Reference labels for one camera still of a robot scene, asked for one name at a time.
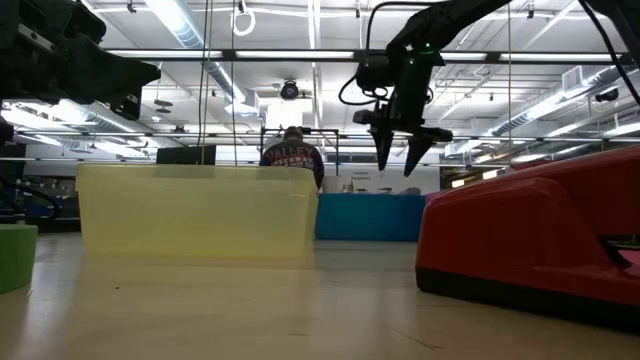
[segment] red robot base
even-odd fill
[[[636,237],[640,147],[629,147],[433,199],[416,278],[425,292],[639,331]]]

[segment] black monitor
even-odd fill
[[[158,149],[156,164],[199,165],[202,162],[202,146]],[[216,164],[216,146],[204,147],[204,165]]]

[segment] yellow translucent block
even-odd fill
[[[296,259],[312,248],[307,169],[83,164],[76,186],[89,254]]]

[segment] floor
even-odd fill
[[[100,259],[39,240],[0,295],[0,358],[640,359],[640,337],[420,293],[415,244],[321,242],[309,264]]]

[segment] person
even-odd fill
[[[284,132],[284,140],[265,151],[260,166],[288,166],[313,170],[318,189],[324,179],[324,162],[315,146],[303,141],[302,128],[290,126]]]

